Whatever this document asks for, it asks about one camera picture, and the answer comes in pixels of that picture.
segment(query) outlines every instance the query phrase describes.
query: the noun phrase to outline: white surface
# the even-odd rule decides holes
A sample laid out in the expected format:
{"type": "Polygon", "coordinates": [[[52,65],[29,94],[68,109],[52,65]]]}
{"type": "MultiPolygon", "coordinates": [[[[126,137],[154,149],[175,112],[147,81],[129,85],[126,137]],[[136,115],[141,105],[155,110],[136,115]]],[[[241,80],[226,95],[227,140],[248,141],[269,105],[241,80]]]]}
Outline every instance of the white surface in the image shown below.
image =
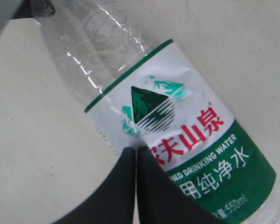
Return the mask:
{"type": "MultiPolygon", "coordinates": [[[[153,2],[280,174],[280,0],[153,2]]],[[[34,21],[11,22],[0,37],[0,224],[61,217],[116,159],[66,91],[34,21]]]]}

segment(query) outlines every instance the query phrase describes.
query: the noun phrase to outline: green stripe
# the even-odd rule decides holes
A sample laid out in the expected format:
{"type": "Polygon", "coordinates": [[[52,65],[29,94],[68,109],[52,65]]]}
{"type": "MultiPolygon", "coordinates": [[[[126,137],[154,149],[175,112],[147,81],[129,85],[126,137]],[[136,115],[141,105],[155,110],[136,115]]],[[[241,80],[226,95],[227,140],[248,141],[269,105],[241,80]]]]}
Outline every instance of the green stripe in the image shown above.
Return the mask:
{"type": "Polygon", "coordinates": [[[125,78],[127,78],[129,75],[131,75],[134,71],[136,71],[140,66],[142,66],[145,62],[147,62],[149,59],[151,59],[153,56],[155,56],[157,53],[159,53],[161,50],[163,50],[165,47],[173,43],[173,40],[170,39],[163,44],[161,44],[159,47],[154,49],[152,52],[150,52],[147,56],[142,58],[138,63],[136,63],[133,67],[131,67],[127,72],[125,72],[123,75],[121,75],[118,79],[116,79],[111,85],[109,85],[99,96],[97,96],[84,110],[85,113],[88,113],[88,111],[97,104],[105,95],[107,95],[112,89],[114,89],[121,81],[123,81],[125,78]]]}

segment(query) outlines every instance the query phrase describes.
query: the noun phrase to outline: bottle label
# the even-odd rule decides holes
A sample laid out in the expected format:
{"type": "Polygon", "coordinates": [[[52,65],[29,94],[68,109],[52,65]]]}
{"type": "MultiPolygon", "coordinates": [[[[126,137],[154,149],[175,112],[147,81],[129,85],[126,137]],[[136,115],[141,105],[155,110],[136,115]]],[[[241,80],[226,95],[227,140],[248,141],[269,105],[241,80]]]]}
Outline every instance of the bottle label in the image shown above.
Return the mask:
{"type": "Polygon", "coordinates": [[[227,223],[247,219],[273,188],[273,168],[172,40],[85,112],[118,153],[148,145],[186,196],[227,223]]]}

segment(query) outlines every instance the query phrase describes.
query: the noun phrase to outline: green triangle logo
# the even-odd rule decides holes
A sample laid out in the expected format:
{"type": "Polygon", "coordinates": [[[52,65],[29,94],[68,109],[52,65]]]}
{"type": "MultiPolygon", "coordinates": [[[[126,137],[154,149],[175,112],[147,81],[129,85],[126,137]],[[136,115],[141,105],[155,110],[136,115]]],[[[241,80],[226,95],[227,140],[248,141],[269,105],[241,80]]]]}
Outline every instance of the green triangle logo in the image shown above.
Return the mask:
{"type": "Polygon", "coordinates": [[[137,124],[168,96],[137,87],[131,87],[134,122],[137,124]]]}

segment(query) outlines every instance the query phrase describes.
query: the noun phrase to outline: mountain logo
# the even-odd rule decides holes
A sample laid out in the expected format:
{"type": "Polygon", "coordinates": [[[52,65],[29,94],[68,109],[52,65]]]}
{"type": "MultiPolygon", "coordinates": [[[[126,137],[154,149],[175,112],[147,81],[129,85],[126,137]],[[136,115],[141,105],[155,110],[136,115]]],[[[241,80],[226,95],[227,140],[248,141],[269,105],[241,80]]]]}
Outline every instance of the mountain logo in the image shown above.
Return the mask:
{"type": "Polygon", "coordinates": [[[122,107],[123,132],[134,137],[166,131],[175,119],[175,111],[188,93],[184,84],[153,81],[153,90],[131,87],[132,105],[122,107]]]}

